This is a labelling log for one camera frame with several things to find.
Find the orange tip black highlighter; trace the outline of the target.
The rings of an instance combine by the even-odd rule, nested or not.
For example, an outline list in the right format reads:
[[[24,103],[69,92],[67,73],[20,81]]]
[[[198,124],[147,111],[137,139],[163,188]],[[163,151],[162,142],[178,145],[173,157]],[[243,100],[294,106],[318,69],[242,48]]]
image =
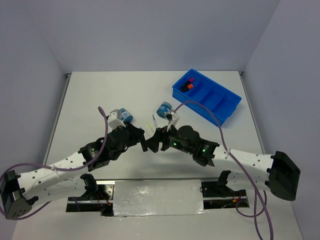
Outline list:
[[[188,84],[187,86],[185,86],[184,88],[182,88],[180,91],[181,91],[182,93],[184,93],[184,92],[187,92],[187,91],[191,90],[193,87],[194,87],[193,84]]]

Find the pink cap black highlighter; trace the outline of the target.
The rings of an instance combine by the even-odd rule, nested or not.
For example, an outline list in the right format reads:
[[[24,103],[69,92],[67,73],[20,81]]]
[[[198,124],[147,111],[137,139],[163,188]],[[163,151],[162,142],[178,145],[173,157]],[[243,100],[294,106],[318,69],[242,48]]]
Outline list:
[[[187,80],[187,81],[184,83],[184,86],[186,87],[186,86],[192,84],[193,81],[194,81],[194,78],[190,78],[189,80]]]

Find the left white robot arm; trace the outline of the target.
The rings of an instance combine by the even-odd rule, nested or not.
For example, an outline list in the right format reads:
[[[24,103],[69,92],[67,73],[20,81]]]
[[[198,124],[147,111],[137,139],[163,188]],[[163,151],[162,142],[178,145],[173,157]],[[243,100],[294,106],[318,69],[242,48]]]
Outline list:
[[[32,216],[34,207],[44,208],[60,198],[95,198],[98,186],[90,172],[107,166],[137,144],[147,151],[144,133],[126,123],[51,165],[39,164],[37,169],[24,173],[10,167],[0,177],[1,214],[7,220],[23,220]]]

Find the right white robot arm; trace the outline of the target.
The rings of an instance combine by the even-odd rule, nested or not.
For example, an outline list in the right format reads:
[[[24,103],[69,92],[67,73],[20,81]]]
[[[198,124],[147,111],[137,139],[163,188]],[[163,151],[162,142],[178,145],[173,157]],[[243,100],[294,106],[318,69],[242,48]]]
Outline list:
[[[301,170],[284,152],[255,154],[224,149],[217,142],[201,138],[189,125],[157,128],[145,144],[154,153],[174,148],[191,155],[203,167],[220,169],[217,190],[223,196],[249,189],[255,183],[259,190],[270,191],[282,200],[296,199]]]

